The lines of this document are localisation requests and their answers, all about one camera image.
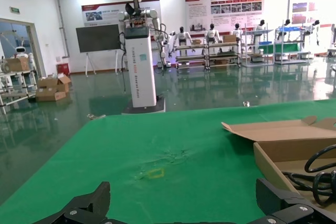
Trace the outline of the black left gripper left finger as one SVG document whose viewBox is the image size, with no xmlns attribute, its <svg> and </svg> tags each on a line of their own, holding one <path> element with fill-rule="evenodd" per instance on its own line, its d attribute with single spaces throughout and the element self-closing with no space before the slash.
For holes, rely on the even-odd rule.
<svg viewBox="0 0 336 224">
<path fill-rule="evenodd" d="M 107 217 L 110 201 L 110 183 L 102 182 L 93 192 L 74 197 L 63 209 L 36 223 L 113 223 Z"/>
</svg>

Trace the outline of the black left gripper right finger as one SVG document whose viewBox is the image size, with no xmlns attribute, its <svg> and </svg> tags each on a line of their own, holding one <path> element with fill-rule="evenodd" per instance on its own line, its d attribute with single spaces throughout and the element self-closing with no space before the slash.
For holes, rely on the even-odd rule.
<svg viewBox="0 0 336 224">
<path fill-rule="evenodd" d="M 300 194 L 256 180 L 257 205 L 265 214 L 252 223 L 335 223 L 335 214 L 315 206 Z"/>
</svg>

